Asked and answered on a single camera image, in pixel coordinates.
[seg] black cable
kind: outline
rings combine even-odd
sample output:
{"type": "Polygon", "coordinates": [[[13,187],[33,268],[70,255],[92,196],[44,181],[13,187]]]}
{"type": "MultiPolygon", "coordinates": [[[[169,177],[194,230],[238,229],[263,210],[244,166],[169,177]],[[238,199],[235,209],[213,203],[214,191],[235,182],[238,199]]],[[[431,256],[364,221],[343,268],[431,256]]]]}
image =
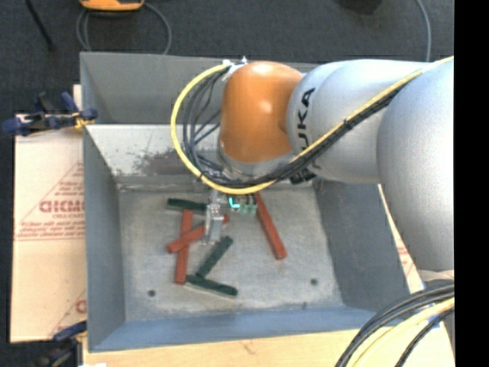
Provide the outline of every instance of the black cable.
{"type": "Polygon", "coordinates": [[[414,0],[419,9],[421,10],[421,14],[423,15],[423,19],[426,24],[426,55],[425,55],[425,61],[428,63],[429,59],[431,57],[431,24],[429,23],[429,18],[428,14],[426,13],[426,10],[423,6],[423,3],[421,0],[414,0]]]}
{"type": "Polygon", "coordinates": [[[426,325],[406,347],[406,349],[404,350],[403,354],[401,355],[401,357],[399,358],[399,360],[397,361],[394,367],[403,367],[404,363],[406,363],[407,358],[410,357],[414,348],[426,336],[426,334],[428,334],[430,330],[432,330],[436,325],[442,322],[443,319],[445,319],[449,314],[453,313],[454,311],[455,308],[453,307],[447,311],[444,311],[443,313],[440,313],[437,317],[433,318],[432,321],[428,323],[428,325],[426,325]]]}
{"type": "Polygon", "coordinates": [[[363,344],[369,338],[369,336],[379,330],[382,326],[385,326],[387,323],[395,320],[396,318],[416,312],[416,310],[419,308],[447,300],[454,295],[455,285],[448,284],[427,288],[389,305],[379,313],[375,314],[375,316],[373,316],[368,322],[366,322],[365,325],[363,325],[355,338],[350,342],[347,349],[343,352],[335,367],[346,367],[351,357],[361,346],[361,344],[363,344]]]}
{"type": "MultiPolygon", "coordinates": [[[[167,20],[167,18],[163,15],[163,13],[160,10],[158,10],[156,7],[154,7],[152,4],[145,2],[143,6],[148,8],[150,11],[152,11],[163,23],[165,30],[167,32],[167,42],[165,43],[164,50],[161,52],[161,54],[163,55],[167,54],[171,48],[171,43],[172,43],[172,31],[171,31],[170,23],[167,20]]],[[[78,18],[76,19],[76,37],[78,38],[78,42],[82,46],[83,50],[86,51],[92,51],[92,45],[90,44],[90,40],[89,40],[89,26],[88,26],[89,19],[92,15],[96,15],[96,13],[95,12],[92,13],[90,11],[87,11],[86,9],[83,9],[80,12],[78,18]]]]}
{"type": "Polygon", "coordinates": [[[202,133],[201,136],[199,136],[199,138],[196,138],[196,142],[195,144],[198,145],[198,143],[200,143],[204,138],[206,138],[207,136],[209,136],[211,133],[213,133],[217,128],[219,128],[219,126],[221,126],[221,124],[215,124],[212,128],[210,128],[206,133],[202,133]]]}

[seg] red stick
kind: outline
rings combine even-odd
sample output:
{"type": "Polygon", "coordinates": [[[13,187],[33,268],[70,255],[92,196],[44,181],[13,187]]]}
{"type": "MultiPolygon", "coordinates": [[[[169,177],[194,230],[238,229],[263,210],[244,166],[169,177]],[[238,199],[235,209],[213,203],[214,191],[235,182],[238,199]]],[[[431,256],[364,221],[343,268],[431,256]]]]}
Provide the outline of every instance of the red stick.
{"type": "MultiPolygon", "coordinates": [[[[224,215],[224,223],[229,221],[229,216],[224,215]]],[[[185,246],[190,245],[190,243],[195,242],[197,239],[202,238],[204,233],[206,232],[205,226],[200,226],[193,229],[190,232],[186,232],[184,235],[180,236],[178,239],[175,239],[173,242],[167,245],[167,252],[170,254],[178,252],[185,246]]]]}
{"type": "Polygon", "coordinates": [[[259,193],[256,193],[257,197],[257,218],[260,220],[261,227],[263,228],[265,235],[267,236],[268,243],[272,248],[272,252],[277,260],[281,260],[287,257],[287,251],[282,243],[280,235],[275,228],[274,222],[268,212],[267,207],[259,193]]]}
{"type": "MultiPolygon", "coordinates": [[[[182,224],[180,226],[180,236],[187,234],[192,230],[193,212],[191,209],[184,209],[182,215],[182,224]]],[[[175,283],[185,284],[186,267],[189,261],[189,246],[180,249],[176,255],[175,283]]]]}

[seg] clamp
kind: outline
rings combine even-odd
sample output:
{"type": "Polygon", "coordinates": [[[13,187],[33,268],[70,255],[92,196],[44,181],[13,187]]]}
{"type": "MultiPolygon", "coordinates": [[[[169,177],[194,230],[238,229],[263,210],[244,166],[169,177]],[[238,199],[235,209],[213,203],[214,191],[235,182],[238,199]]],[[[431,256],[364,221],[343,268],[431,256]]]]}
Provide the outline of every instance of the clamp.
{"type": "Polygon", "coordinates": [[[28,136],[69,127],[81,130],[84,125],[95,122],[99,116],[95,109],[79,110],[73,97],[67,92],[61,94],[61,103],[63,111],[59,113],[47,98],[46,93],[41,93],[34,104],[34,112],[3,121],[2,131],[6,135],[28,136]]]}

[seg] dark carpet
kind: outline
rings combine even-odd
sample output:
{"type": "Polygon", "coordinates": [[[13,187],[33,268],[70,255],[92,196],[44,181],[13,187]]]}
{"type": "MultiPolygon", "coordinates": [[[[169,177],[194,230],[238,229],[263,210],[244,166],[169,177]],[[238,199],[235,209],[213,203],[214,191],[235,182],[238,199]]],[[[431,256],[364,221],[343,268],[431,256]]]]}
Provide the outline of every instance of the dark carpet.
{"type": "MultiPolygon", "coordinates": [[[[420,0],[431,24],[429,60],[454,54],[455,0],[420,0]]],[[[49,51],[24,0],[0,0],[0,121],[31,110],[45,91],[57,99],[79,80],[77,0],[32,0],[55,51],[49,51]]],[[[169,54],[322,63],[362,57],[421,61],[427,32],[415,0],[166,0],[169,54]]],[[[93,50],[160,53],[167,32],[147,9],[89,22],[93,50]]],[[[0,366],[20,366],[48,344],[8,343],[12,247],[10,138],[0,140],[0,366]]]]}

